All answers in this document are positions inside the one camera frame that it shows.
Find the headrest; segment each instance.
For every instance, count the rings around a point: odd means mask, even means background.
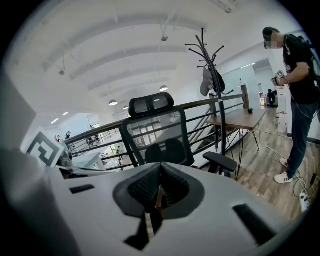
[[[160,92],[141,98],[133,98],[129,103],[129,115],[132,118],[149,116],[171,110],[174,104],[174,99],[167,92]]]

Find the office chair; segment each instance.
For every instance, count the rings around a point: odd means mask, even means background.
[[[131,117],[122,122],[121,130],[140,166],[157,162],[191,166],[195,162],[185,111],[174,104],[167,92],[130,100]],[[237,162],[224,155],[207,152],[203,157],[211,163],[210,173],[230,176],[236,170]]]

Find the black t-shirt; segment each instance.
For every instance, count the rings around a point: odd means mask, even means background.
[[[305,49],[303,43],[299,38],[294,35],[286,35],[285,46],[283,47],[283,62],[285,65],[286,73],[289,74],[297,67],[297,63],[308,63],[310,60],[306,55],[307,49]],[[309,69],[309,75],[299,81],[290,83],[290,91],[292,94],[291,101],[298,104],[313,104],[318,101],[318,90],[315,86],[315,82],[312,78],[312,70]]]

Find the chair armrest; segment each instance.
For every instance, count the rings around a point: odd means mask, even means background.
[[[217,154],[213,152],[207,152],[203,154],[203,158],[209,160],[212,163],[217,164],[218,166],[223,167],[229,172],[234,172],[237,168],[238,163],[225,155]]]

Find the mesh chair back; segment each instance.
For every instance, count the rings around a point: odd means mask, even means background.
[[[121,130],[139,165],[169,162],[191,166],[195,162],[186,114],[173,104],[166,92],[130,101],[129,113],[138,117],[123,121]]]

